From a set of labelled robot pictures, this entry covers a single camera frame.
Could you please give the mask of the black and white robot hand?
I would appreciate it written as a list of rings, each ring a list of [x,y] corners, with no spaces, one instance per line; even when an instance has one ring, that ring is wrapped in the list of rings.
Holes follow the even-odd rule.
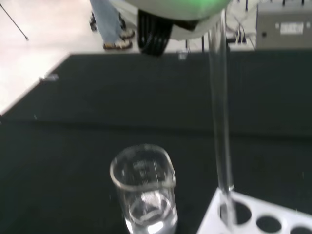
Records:
[[[161,56],[169,40],[205,35],[219,21],[228,0],[113,0],[111,4],[137,27],[141,53]]]

